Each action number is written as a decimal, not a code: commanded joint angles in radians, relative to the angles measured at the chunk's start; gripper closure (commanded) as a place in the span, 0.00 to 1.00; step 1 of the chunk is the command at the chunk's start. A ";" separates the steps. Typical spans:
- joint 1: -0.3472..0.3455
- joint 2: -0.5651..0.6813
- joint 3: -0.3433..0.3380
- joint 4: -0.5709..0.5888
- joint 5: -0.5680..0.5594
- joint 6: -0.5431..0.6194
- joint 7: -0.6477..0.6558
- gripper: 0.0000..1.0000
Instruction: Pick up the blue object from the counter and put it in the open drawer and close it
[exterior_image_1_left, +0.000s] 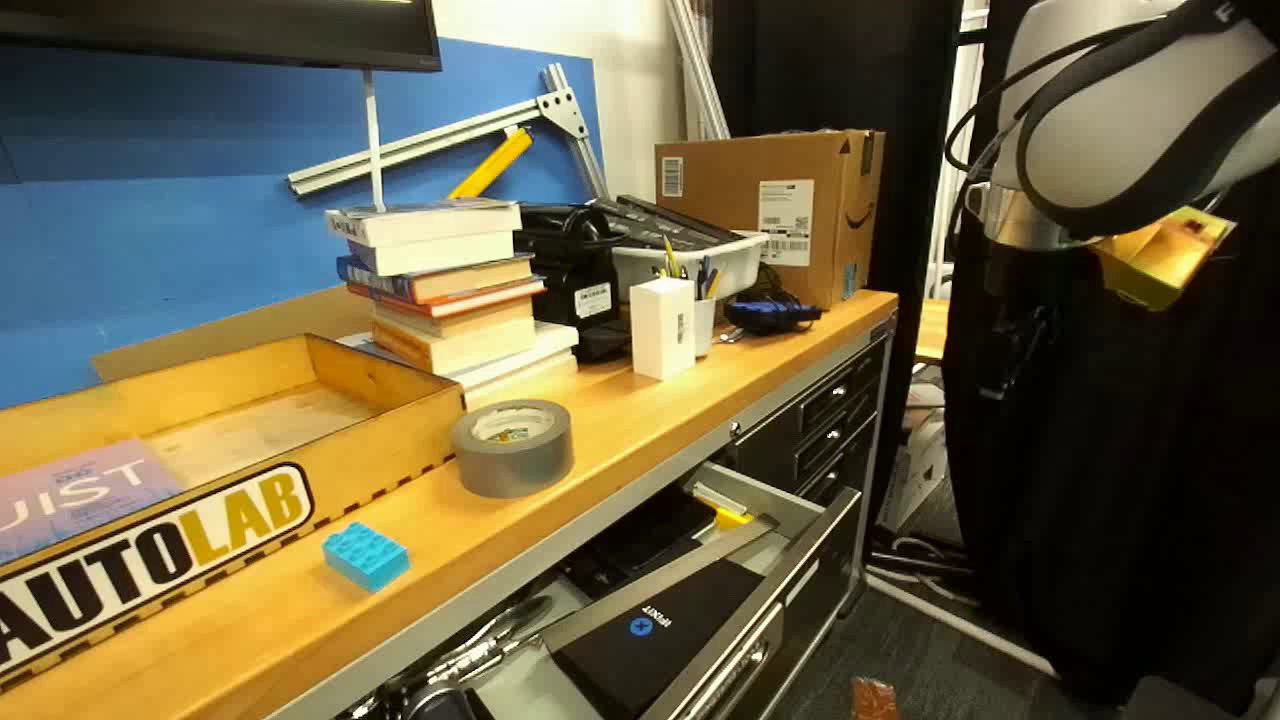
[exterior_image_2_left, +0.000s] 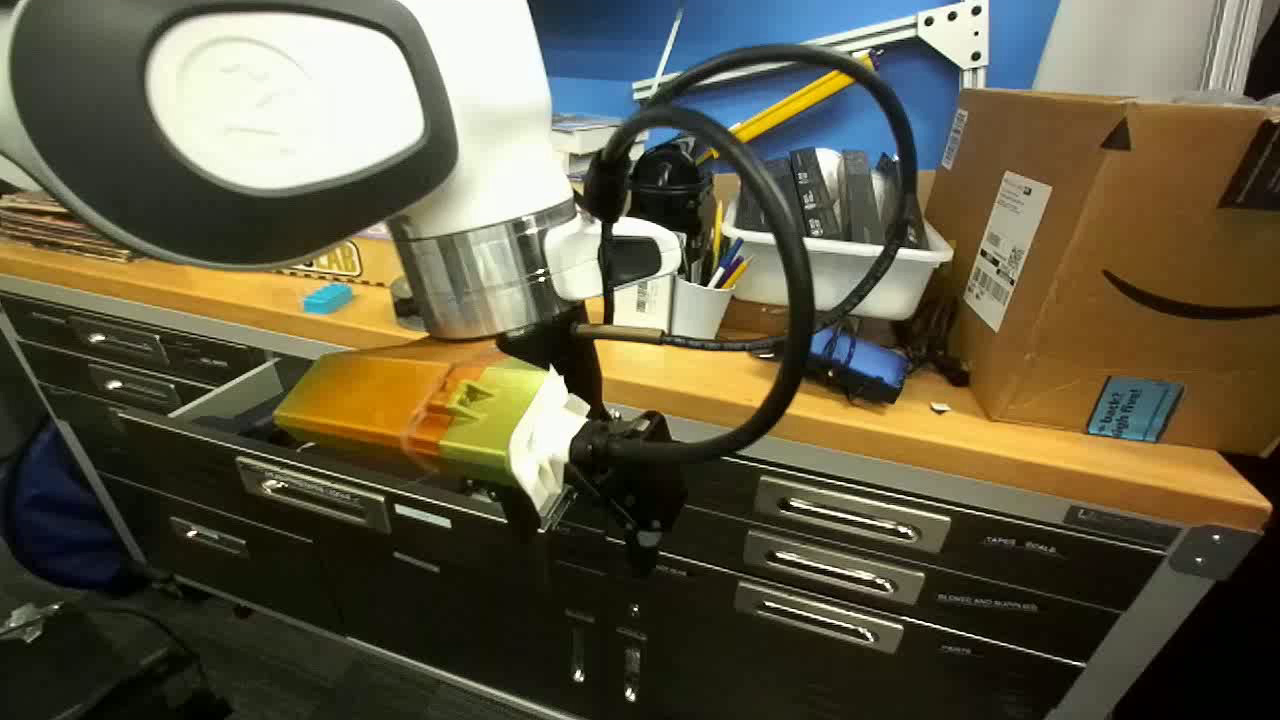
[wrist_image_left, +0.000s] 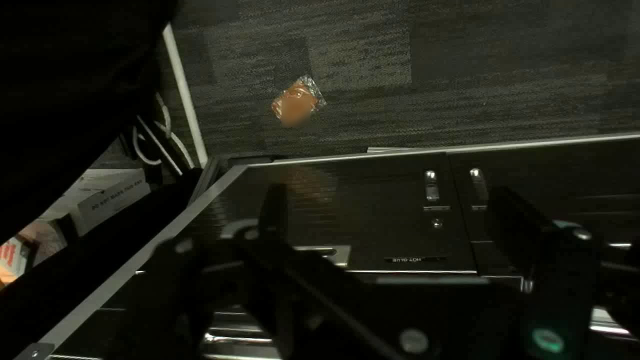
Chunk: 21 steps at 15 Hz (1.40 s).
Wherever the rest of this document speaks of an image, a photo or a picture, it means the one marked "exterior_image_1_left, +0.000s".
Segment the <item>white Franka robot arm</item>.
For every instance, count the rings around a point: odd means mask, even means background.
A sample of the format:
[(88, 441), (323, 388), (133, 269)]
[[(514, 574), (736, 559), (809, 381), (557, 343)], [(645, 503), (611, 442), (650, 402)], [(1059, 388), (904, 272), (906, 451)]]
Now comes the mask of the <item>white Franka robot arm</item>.
[(997, 113), (993, 242), (1143, 228), (1280, 164), (1280, 0), (1031, 0)]

